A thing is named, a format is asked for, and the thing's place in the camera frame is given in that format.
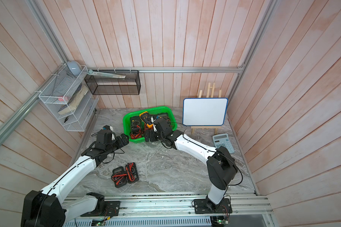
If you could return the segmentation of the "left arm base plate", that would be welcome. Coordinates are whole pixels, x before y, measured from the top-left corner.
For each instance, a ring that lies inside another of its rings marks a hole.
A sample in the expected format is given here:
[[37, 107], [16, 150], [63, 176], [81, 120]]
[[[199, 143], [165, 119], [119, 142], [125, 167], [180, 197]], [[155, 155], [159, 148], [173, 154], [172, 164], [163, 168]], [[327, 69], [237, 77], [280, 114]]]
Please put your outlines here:
[[81, 217], [114, 217], [119, 215], [120, 201], [104, 201], [94, 211], [82, 214]]

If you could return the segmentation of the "yellow black multimeter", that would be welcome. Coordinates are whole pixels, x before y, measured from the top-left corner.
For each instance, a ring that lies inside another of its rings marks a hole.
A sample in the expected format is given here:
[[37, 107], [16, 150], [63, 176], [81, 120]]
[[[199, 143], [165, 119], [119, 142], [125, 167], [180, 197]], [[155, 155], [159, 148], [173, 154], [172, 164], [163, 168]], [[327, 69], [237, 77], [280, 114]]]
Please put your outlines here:
[[144, 127], [150, 129], [153, 127], [152, 116], [148, 111], [145, 111], [139, 115], [140, 119], [144, 122]]

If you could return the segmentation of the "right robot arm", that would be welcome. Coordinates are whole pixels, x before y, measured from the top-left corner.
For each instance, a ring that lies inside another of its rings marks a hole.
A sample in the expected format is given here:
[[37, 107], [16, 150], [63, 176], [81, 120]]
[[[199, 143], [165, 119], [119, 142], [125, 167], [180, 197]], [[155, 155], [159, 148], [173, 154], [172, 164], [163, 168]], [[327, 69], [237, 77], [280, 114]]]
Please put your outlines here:
[[164, 118], [152, 120], [152, 125], [153, 129], [150, 132], [155, 133], [164, 147], [186, 152], [206, 165], [211, 188], [206, 198], [202, 199], [201, 202], [204, 203], [203, 207], [215, 212], [221, 206], [230, 182], [237, 173], [241, 172], [235, 164], [235, 159], [223, 146], [210, 147], [190, 138], [179, 130], [172, 130]]

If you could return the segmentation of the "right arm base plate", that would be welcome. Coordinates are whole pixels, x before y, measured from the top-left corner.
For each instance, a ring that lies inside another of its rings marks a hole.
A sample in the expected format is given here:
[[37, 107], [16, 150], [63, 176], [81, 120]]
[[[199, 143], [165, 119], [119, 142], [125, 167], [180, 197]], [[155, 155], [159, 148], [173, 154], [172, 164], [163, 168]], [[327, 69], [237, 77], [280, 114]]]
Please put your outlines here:
[[233, 212], [228, 198], [223, 198], [216, 205], [209, 199], [194, 199], [192, 205], [196, 214], [231, 214]]

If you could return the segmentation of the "green DT9205A multimeter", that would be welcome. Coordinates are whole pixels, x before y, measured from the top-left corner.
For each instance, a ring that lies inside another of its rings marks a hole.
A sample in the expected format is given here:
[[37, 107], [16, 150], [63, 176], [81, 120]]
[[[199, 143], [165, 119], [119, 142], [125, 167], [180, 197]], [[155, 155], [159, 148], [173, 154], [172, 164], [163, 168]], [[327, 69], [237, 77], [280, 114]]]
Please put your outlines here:
[[168, 125], [171, 126], [171, 120], [170, 120], [170, 118], [169, 118], [167, 113], [159, 113], [159, 114], [157, 114], [156, 115], [156, 119], [159, 119], [159, 118], [165, 119], [166, 122], [168, 123]]

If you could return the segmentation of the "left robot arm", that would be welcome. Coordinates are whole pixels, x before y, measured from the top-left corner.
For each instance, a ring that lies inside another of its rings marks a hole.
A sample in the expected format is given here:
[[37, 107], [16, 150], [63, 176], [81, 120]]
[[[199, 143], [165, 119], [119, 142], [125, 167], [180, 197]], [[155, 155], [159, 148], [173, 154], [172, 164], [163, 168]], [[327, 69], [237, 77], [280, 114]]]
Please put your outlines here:
[[61, 227], [84, 214], [106, 214], [104, 196], [98, 193], [88, 193], [63, 204], [73, 188], [98, 167], [108, 154], [114, 154], [129, 143], [129, 136], [123, 133], [117, 136], [109, 126], [104, 126], [96, 136], [96, 141], [61, 176], [40, 191], [31, 191], [25, 196], [21, 226]]

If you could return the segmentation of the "small black multimeter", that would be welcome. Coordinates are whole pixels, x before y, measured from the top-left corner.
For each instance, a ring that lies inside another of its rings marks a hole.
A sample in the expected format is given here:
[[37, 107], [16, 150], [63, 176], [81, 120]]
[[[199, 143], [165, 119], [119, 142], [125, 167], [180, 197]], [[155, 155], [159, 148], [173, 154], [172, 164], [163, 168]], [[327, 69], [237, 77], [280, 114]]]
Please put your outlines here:
[[112, 171], [111, 179], [116, 188], [125, 186], [127, 184], [127, 177], [128, 174], [122, 166], [117, 167]]
[[127, 183], [136, 183], [139, 181], [139, 175], [137, 172], [136, 164], [135, 162], [127, 163], [125, 165], [125, 170], [127, 173]]

